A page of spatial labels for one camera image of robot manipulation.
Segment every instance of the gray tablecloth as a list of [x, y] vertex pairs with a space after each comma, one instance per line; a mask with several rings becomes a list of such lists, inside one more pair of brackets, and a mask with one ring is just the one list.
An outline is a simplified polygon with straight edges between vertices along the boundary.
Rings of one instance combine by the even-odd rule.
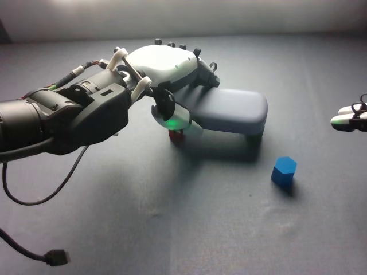
[[[0, 274], [366, 274], [367, 135], [334, 131], [330, 119], [367, 90], [367, 40], [171, 40], [217, 62], [221, 87], [266, 95], [260, 149], [209, 131], [175, 147], [143, 99], [118, 137], [88, 149], [51, 201], [25, 207], [0, 192], [1, 228], [35, 253], [64, 248], [72, 258], [51, 268], [0, 241]], [[109, 59], [116, 46], [131, 52], [152, 41], [0, 46], [0, 100]], [[27, 201], [47, 196], [79, 151], [11, 162], [10, 191]], [[271, 183], [278, 156], [298, 162], [293, 194]]]

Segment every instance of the background wall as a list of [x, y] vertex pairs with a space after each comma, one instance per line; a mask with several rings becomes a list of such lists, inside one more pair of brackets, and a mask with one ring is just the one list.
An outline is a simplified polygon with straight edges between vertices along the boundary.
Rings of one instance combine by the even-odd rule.
[[366, 0], [2, 0], [14, 42], [364, 29]]

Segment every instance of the black connector plug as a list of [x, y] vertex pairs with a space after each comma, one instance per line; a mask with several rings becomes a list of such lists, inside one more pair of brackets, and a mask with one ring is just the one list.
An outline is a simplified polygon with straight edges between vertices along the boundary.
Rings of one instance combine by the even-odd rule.
[[44, 256], [45, 263], [50, 266], [66, 265], [70, 262], [69, 253], [64, 249], [50, 250]]

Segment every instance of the blue hexagonal prism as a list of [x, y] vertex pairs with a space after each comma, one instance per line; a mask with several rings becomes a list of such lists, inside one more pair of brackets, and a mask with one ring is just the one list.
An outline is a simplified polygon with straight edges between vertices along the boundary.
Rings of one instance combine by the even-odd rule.
[[289, 188], [293, 183], [293, 176], [296, 171], [297, 162], [289, 156], [282, 156], [276, 160], [271, 180], [278, 186]]

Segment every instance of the robotic hand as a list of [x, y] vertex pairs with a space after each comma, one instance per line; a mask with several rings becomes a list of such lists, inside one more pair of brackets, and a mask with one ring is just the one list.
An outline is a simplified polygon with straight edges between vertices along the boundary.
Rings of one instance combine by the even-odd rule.
[[341, 108], [338, 115], [331, 119], [331, 126], [335, 130], [353, 132], [357, 129], [367, 132], [367, 105], [363, 101], [365, 95], [367, 93], [360, 97], [360, 102]]
[[[199, 49], [187, 51], [185, 45], [175, 48], [142, 47], [130, 55], [116, 48], [110, 61], [91, 61], [48, 86], [12, 101], [0, 102], [0, 163], [3, 163], [3, 188], [7, 196], [21, 205], [39, 205], [53, 198], [66, 184], [89, 145], [115, 135], [128, 123], [128, 110], [144, 95], [153, 97], [154, 119], [169, 130], [200, 133], [201, 127], [190, 118], [189, 111], [175, 101], [173, 92], [188, 84], [218, 87], [220, 80], [201, 58]], [[92, 65], [103, 70], [69, 87], [64, 85]], [[7, 163], [42, 152], [64, 155], [85, 146], [70, 173], [59, 188], [37, 202], [22, 202], [7, 188]], [[64, 250], [34, 254], [17, 244], [0, 229], [0, 237], [21, 254], [51, 266], [64, 265]]]

